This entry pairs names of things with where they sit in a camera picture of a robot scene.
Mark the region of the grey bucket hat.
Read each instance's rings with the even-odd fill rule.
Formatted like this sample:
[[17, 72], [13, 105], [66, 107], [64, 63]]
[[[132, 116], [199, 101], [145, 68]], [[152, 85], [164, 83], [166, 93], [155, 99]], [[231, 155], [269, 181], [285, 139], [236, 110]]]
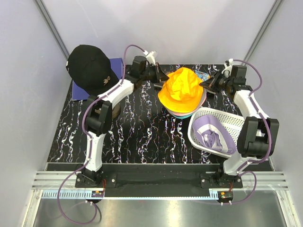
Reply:
[[205, 100], [206, 100], [206, 91], [204, 90], [203, 94], [202, 94], [202, 97], [201, 97], [201, 100], [200, 100], [199, 104], [197, 105], [197, 107], [195, 109], [197, 110], [198, 108], [200, 108], [202, 106], [202, 104], [205, 102]]

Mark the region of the orange hat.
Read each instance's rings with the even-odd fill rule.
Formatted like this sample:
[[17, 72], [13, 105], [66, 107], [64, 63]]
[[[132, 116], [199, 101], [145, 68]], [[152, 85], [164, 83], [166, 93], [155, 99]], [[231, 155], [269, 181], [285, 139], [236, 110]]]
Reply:
[[178, 113], [189, 113], [195, 110], [203, 95], [203, 82], [189, 68], [179, 68], [168, 74], [169, 79], [158, 93], [158, 99], [164, 107]]

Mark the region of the pink bucket hat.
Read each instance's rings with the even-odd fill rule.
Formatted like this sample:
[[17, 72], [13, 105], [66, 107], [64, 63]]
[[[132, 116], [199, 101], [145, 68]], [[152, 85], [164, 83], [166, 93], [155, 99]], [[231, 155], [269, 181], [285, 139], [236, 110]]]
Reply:
[[172, 115], [174, 115], [174, 116], [187, 116], [187, 115], [192, 115], [195, 111], [196, 111], [196, 109], [195, 110], [193, 110], [193, 111], [191, 111], [191, 112], [188, 112], [188, 113], [179, 113], [179, 112], [174, 112], [174, 111], [172, 111], [172, 110], [170, 110], [170, 109], [167, 109], [168, 110], [168, 112], [170, 113], [170, 114], [172, 114]]

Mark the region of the teal bucket hat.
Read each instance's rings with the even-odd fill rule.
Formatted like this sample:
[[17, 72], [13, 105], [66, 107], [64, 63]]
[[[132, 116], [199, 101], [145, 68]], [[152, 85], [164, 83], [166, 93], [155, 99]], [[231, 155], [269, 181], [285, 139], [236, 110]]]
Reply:
[[169, 112], [173, 117], [178, 118], [178, 119], [186, 119], [188, 117], [191, 117], [193, 114], [187, 114], [187, 115], [183, 115], [183, 116], [179, 116], [179, 115], [175, 115], [171, 112]]

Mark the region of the black baseball cap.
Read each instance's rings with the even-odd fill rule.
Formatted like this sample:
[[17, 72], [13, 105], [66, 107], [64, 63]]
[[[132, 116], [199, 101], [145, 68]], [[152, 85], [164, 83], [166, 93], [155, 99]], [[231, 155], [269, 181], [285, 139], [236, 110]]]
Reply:
[[103, 94], [119, 82], [111, 69], [110, 59], [92, 45], [81, 44], [74, 48], [66, 69], [75, 84], [89, 95]]

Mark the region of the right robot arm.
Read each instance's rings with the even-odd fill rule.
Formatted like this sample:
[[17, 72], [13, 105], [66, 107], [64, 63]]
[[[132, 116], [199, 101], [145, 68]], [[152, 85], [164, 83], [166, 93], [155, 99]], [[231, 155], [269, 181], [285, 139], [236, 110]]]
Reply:
[[237, 140], [237, 153], [225, 160], [222, 171], [215, 175], [216, 184], [222, 188], [232, 182], [232, 175], [239, 175], [248, 165], [266, 161], [276, 144], [279, 121], [261, 109], [254, 97], [254, 89], [246, 84], [246, 72], [246, 66], [230, 64], [200, 83], [212, 93], [225, 91], [244, 118]]

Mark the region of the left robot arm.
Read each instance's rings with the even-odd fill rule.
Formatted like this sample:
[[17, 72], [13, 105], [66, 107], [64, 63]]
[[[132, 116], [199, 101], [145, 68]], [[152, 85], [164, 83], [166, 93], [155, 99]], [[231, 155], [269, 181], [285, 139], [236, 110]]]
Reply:
[[156, 56], [156, 51], [136, 56], [130, 70], [117, 85], [88, 99], [89, 105], [82, 121], [82, 130], [87, 135], [87, 150], [85, 163], [80, 171], [91, 187], [98, 187], [102, 183], [102, 148], [104, 138], [112, 125], [113, 108], [137, 90], [144, 81], [160, 83], [169, 79], [156, 62]]

